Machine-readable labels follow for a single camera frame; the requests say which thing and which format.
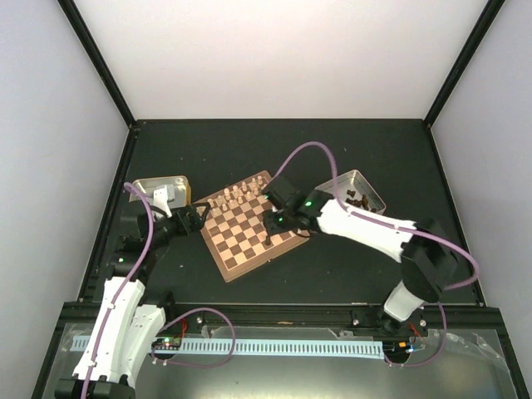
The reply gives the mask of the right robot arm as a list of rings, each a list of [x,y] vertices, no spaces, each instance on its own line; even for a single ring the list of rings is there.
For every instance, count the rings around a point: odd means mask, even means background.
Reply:
[[[293,195],[287,202],[269,192],[273,205],[263,212],[267,236],[298,230],[335,235],[366,245],[396,261],[401,279],[377,315],[388,335],[403,330],[410,316],[426,303],[437,303],[458,265],[457,257],[439,238],[429,237],[438,223],[418,224],[357,209],[333,195],[314,190]]]

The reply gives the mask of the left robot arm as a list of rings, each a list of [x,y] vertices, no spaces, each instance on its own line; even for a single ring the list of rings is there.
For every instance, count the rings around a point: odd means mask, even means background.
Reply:
[[[101,306],[81,360],[72,375],[60,379],[56,398],[133,398],[141,365],[158,331],[178,322],[172,293],[145,298],[156,252],[174,237],[204,228],[207,202],[174,208],[168,214],[129,204],[121,219],[122,235],[108,257]]]

